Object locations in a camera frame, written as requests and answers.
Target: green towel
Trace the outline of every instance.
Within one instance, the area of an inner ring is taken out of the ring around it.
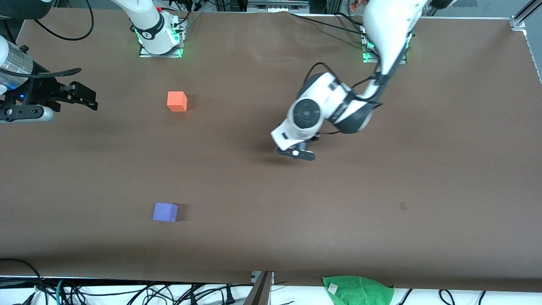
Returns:
[[[395,288],[360,276],[323,277],[335,305],[390,305]]]

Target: blue cube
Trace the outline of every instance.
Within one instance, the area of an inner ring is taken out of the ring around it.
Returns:
[[[177,220],[177,205],[157,202],[154,206],[152,220],[174,223]]]

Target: metallic silver cylinder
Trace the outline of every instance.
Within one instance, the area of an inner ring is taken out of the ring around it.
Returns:
[[[30,56],[23,53],[13,43],[7,40],[4,41],[8,44],[8,56],[0,68],[21,74],[31,74],[32,69],[34,68],[34,62]],[[21,86],[27,80],[28,78],[25,77],[15,77],[0,72],[0,86],[5,86],[8,90],[13,90]]]

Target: white floor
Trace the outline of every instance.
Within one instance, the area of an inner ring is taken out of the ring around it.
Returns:
[[[206,285],[199,291],[210,288],[218,288],[223,285],[213,284]],[[134,291],[142,289],[144,286],[102,286],[102,287],[84,287],[82,291],[89,294],[110,294],[123,291]],[[190,288],[189,285],[174,285],[171,286],[171,291],[174,297],[179,297]],[[238,300],[237,304],[242,304],[244,298],[248,295],[250,287],[234,287],[231,289],[233,297]],[[396,289],[391,301],[391,305],[400,303],[407,289]],[[32,288],[16,288],[16,289],[0,289],[0,303],[2,305],[20,304],[33,293]],[[481,291],[468,290],[451,290],[457,305],[477,305]],[[126,304],[135,293],[118,295],[118,296],[87,296],[87,304],[89,305],[122,305]],[[140,305],[144,303],[146,294],[141,294],[133,304]],[[198,301],[198,305],[219,305],[221,303],[221,294],[213,293]],[[294,301],[293,305],[333,305],[333,302],[327,295],[324,287],[303,287],[303,286],[280,286],[276,285],[272,288],[271,305],[282,305]],[[164,301],[159,298],[153,298],[149,305],[168,305],[172,301]],[[44,294],[38,293],[32,301],[32,305],[45,304]],[[52,297],[49,297],[49,304],[55,305],[56,302]],[[189,302],[183,302],[183,305],[188,305]],[[444,305],[438,296],[438,290],[415,289],[408,297],[405,305]],[[482,305],[534,305],[542,304],[542,293],[511,293],[489,291],[482,300]]]

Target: white cloth tag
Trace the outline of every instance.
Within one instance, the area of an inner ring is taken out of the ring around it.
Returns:
[[[332,295],[335,295],[335,293],[337,292],[337,288],[339,288],[339,286],[330,283],[330,287],[327,288],[327,291],[329,291]]]

